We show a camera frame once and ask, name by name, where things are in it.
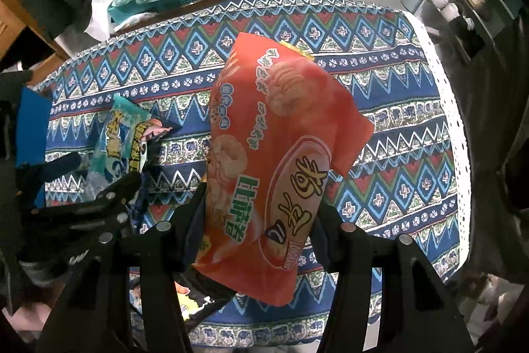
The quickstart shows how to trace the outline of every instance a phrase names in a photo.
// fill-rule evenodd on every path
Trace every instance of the red snack bag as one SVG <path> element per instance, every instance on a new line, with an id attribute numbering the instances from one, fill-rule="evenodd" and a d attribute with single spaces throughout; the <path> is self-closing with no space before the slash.
<path id="1" fill-rule="evenodd" d="M 350 92 L 306 56 L 240 33 L 210 96 L 206 228 L 196 266 L 281 306 L 329 169 L 343 176 L 373 132 Z"/>

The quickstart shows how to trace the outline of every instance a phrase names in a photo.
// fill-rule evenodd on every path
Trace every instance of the teal snack package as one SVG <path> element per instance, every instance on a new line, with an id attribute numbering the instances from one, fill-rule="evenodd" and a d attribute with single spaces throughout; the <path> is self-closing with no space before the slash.
<path id="1" fill-rule="evenodd" d="M 160 139 L 171 129 L 148 111 L 121 96 L 114 96 L 114 105 L 90 161 L 84 201 L 94 200 L 99 192 L 128 172 L 142 172 L 147 161 L 147 143 Z"/>

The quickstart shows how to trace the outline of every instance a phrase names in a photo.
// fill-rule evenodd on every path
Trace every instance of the patterned tablecloth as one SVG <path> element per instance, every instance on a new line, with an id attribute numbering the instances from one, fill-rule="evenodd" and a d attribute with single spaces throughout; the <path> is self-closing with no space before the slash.
<path id="1" fill-rule="evenodd" d="M 239 31 L 287 41 L 351 91 L 375 125 L 347 178 L 330 173 L 326 199 L 370 234 L 411 234 L 445 279 L 468 255 L 470 173 L 452 91 L 422 24 L 407 13 L 346 0 L 237 0 L 161 22 L 86 50 L 38 88 L 54 104 L 47 160 L 76 150 L 83 165 L 47 184 L 49 204 L 79 201 L 112 95 L 182 126 L 150 168 L 144 232 L 186 201 L 205 171 L 208 98 Z M 236 295 L 191 334 L 223 347 L 309 342 L 321 336 L 337 276 L 310 242 L 300 256 L 293 301 L 273 307 Z M 380 312 L 374 269 L 370 322 Z"/>

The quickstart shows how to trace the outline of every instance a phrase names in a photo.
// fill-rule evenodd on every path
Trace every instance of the metal screw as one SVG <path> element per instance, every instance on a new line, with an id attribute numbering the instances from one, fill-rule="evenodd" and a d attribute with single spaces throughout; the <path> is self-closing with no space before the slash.
<path id="1" fill-rule="evenodd" d="M 160 232 L 165 232 L 171 229 L 171 223 L 168 221 L 160 222 L 156 225 L 156 229 Z"/>
<path id="2" fill-rule="evenodd" d="M 101 242 L 101 244 L 108 244 L 110 241 L 112 241 L 112 238 L 113 236 L 110 232 L 103 232 L 100 235 L 99 241 Z"/>
<path id="3" fill-rule="evenodd" d="M 410 245 L 413 242 L 413 238 L 407 234 L 399 236 L 398 240 L 404 245 Z"/>
<path id="4" fill-rule="evenodd" d="M 129 215 L 127 213 L 120 213 L 117 215 L 117 222 L 122 224 L 125 223 L 129 219 Z"/>
<path id="5" fill-rule="evenodd" d="M 354 223 L 350 223 L 350 222 L 342 223 L 342 231 L 354 232 L 355 229 L 356 229 L 356 225 Z"/>

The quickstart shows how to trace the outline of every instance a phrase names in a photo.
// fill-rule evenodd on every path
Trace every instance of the white lace trim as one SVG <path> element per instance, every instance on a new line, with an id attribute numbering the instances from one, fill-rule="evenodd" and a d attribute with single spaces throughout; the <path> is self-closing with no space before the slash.
<path id="1" fill-rule="evenodd" d="M 470 161 L 468 158 L 467 138 L 456 98 L 424 24 L 413 14 L 407 11 L 404 11 L 404 14 L 412 24 L 415 34 L 421 43 L 421 48 L 427 57 L 429 68 L 437 83 L 441 106 L 448 121 L 448 132 L 452 142 L 454 169 L 458 187 L 459 269 L 467 260 L 470 247 Z"/>

